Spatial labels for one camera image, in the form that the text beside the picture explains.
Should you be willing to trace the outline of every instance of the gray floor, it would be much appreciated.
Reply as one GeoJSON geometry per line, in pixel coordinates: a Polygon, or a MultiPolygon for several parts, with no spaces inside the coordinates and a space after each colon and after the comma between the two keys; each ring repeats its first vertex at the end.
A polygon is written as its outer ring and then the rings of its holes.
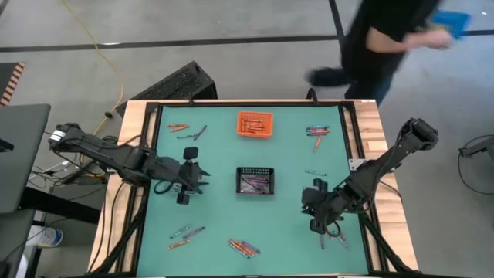
{"type": "MultiPolygon", "coordinates": [[[[239,36],[334,35],[327,0],[86,0],[69,3],[99,42],[148,42],[239,36]]],[[[357,0],[337,0],[343,27],[357,0]]],[[[494,29],[494,2],[447,0],[445,7],[471,13],[470,29],[494,29]]],[[[11,0],[0,17],[0,46],[90,43],[58,0],[11,0]]],[[[457,149],[469,139],[494,134],[494,36],[468,37],[445,51],[411,53],[380,108],[389,144],[409,117],[422,117],[439,129],[433,150],[410,156],[398,170],[398,184],[420,268],[426,273],[492,277],[494,197],[469,191],[459,181],[457,149]]],[[[124,76],[126,98],[178,67],[196,60],[216,81],[223,99],[300,98],[308,89],[303,74],[336,66],[339,48],[331,42],[282,42],[230,46],[183,46],[105,50],[124,76]]],[[[91,131],[118,98],[117,79],[94,51],[0,53],[0,63],[25,62],[12,104],[50,103],[48,130],[78,122],[91,131]]],[[[321,90],[342,97],[344,88],[321,90]]],[[[105,133],[117,134],[115,119],[105,133]]],[[[36,164],[59,162],[42,144],[36,164]]],[[[493,163],[484,155],[462,162],[465,178],[494,191],[493,163]]],[[[61,196],[90,187],[56,189],[61,196]]],[[[81,199],[98,207],[103,193],[81,199]]],[[[61,222],[66,240],[45,250],[38,274],[77,275],[86,269],[95,227],[61,222]]]]}

